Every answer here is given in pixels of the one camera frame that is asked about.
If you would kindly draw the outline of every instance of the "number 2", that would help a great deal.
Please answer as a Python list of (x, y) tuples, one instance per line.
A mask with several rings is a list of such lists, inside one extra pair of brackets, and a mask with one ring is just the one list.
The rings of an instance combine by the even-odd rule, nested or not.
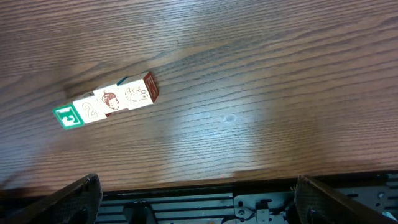
[(93, 108), (93, 106), (91, 104), (83, 103), (82, 107), (86, 111), (88, 119), (93, 119), (93, 118), (97, 118), (98, 117), (97, 112), (94, 112), (94, 108)]

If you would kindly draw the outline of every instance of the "white block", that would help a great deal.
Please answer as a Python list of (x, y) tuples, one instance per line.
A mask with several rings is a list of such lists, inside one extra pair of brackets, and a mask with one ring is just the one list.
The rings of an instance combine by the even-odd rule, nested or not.
[(93, 91), (103, 113), (109, 114), (127, 108), (127, 106), (120, 101), (124, 96), (120, 94), (118, 89), (118, 85), (126, 78), (127, 77), (122, 77), (107, 82)]
[(155, 102), (159, 91), (150, 72), (129, 77), (120, 83), (119, 91), (123, 94), (122, 104), (129, 110), (151, 105)]
[(73, 101), (73, 105), (85, 123), (107, 118), (93, 92), (79, 96)]

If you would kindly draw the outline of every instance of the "wood grain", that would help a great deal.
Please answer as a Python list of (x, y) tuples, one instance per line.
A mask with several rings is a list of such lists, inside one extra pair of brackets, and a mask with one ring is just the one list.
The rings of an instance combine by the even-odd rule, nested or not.
[[(396, 0), (0, 2), (0, 183), (49, 194), (398, 169)], [(51, 109), (152, 71), (156, 104)]]

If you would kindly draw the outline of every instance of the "block face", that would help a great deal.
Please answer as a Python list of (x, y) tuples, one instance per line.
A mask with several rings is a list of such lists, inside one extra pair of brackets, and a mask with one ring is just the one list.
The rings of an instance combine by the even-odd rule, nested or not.
[(124, 97), (122, 97), (123, 104), (127, 105), (129, 110), (154, 103), (149, 89), (144, 82), (144, 77), (147, 74), (144, 73), (138, 77), (129, 77), (119, 85), (120, 91), (124, 93)]
[(73, 105), (86, 124), (106, 118), (100, 103), (92, 92), (85, 93), (75, 99)]
[(54, 108), (52, 112), (64, 129), (73, 129), (85, 125), (84, 121), (71, 103)]
[(149, 91), (150, 97), (154, 102), (157, 96), (159, 96), (159, 89), (156, 87), (154, 78), (152, 77), (152, 74), (150, 72), (148, 72), (148, 74), (144, 77), (144, 82)]
[(102, 110), (104, 114), (113, 113), (127, 108), (127, 106), (120, 100), (123, 97), (123, 94), (118, 88), (118, 85), (125, 79), (126, 77), (113, 80), (99, 86), (93, 91), (98, 100), (100, 110)]

